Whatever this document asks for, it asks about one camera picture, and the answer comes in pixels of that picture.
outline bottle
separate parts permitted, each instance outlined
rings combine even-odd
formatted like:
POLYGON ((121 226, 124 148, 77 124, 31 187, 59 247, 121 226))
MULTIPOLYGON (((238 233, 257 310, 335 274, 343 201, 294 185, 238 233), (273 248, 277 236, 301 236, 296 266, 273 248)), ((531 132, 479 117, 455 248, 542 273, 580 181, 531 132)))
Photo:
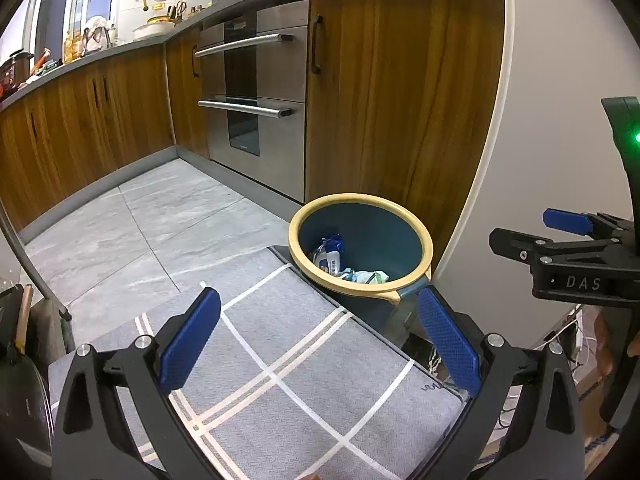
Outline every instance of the bottle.
POLYGON ((74 30, 74 36, 71 40, 71 56, 73 59, 78 59, 82 56, 82 50, 84 46, 82 46, 82 36, 80 35, 80 29, 76 28, 74 30))
POLYGON ((111 23, 111 27, 108 30, 109 39, 111 40, 111 44, 115 45, 118 41, 118 29, 116 28, 115 23, 111 23))
POLYGON ((65 43, 62 46, 62 61, 64 64, 71 63, 74 60, 72 49, 71 34, 68 32, 65 36, 65 43))

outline gray tile floor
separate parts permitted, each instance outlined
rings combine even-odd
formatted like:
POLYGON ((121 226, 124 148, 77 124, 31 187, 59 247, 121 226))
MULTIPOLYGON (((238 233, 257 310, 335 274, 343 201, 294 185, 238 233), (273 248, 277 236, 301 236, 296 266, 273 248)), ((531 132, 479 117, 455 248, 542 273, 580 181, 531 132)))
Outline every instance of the gray tile floor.
POLYGON ((68 306, 80 344, 206 281, 238 254, 286 245, 287 229, 177 159, 74 211, 26 251, 68 306))

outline yellow bin rim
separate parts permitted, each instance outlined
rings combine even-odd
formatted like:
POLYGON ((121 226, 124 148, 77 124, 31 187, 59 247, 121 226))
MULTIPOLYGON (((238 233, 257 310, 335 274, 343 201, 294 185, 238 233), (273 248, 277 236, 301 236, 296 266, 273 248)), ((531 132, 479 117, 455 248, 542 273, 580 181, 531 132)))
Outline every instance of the yellow bin rim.
POLYGON ((289 224, 289 251, 293 260, 298 267, 312 280, 325 286, 329 290, 347 294, 348 296, 360 296, 366 298, 380 298, 381 300, 387 300, 393 304, 400 302, 400 295, 398 290, 400 288, 411 285, 423 276, 431 277, 431 259, 433 258, 433 241, 431 241, 431 235, 427 231, 427 228, 408 209, 405 209, 401 205, 380 198, 379 196, 367 195, 362 193, 338 193, 332 195, 321 196, 312 200, 308 204, 302 206, 298 212, 291 219, 289 224), (412 270, 406 276, 386 283, 377 283, 375 285, 367 285, 366 283, 353 283, 346 282, 340 278, 330 275, 324 270, 320 270, 316 267, 311 260, 306 256, 300 247, 298 241, 298 232, 300 226, 315 211, 326 207, 331 204, 338 203, 360 203, 369 204, 382 209, 386 209, 391 213, 399 216, 405 222, 407 222, 420 239, 422 245, 422 259, 417 267, 412 270))

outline oven door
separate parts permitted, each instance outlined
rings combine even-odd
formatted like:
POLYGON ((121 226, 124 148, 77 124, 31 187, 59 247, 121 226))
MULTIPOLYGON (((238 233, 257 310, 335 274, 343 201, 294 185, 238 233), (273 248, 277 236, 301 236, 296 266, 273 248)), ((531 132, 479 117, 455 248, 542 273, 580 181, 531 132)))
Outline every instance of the oven door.
POLYGON ((212 160, 304 202, 303 103, 214 96, 198 105, 212 160))
POLYGON ((306 100, 308 1, 248 12, 201 31, 202 92, 306 100))

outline gray kitchen towel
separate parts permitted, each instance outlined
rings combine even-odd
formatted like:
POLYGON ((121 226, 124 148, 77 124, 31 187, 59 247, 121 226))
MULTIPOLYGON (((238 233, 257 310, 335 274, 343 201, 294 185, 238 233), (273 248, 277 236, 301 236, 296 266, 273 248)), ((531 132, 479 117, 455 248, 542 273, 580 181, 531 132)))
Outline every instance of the gray kitchen towel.
MULTIPOLYGON (((438 447, 463 407, 449 390, 304 280, 271 250, 238 256, 201 285, 223 313, 170 400, 227 480, 405 478, 438 447)), ((98 351, 155 334, 199 294, 179 294, 94 340, 98 351)), ((49 367, 57 407, 74 355, 49 367)), ((161 463, 129 391, 118 390, 143 459, 161 463)))

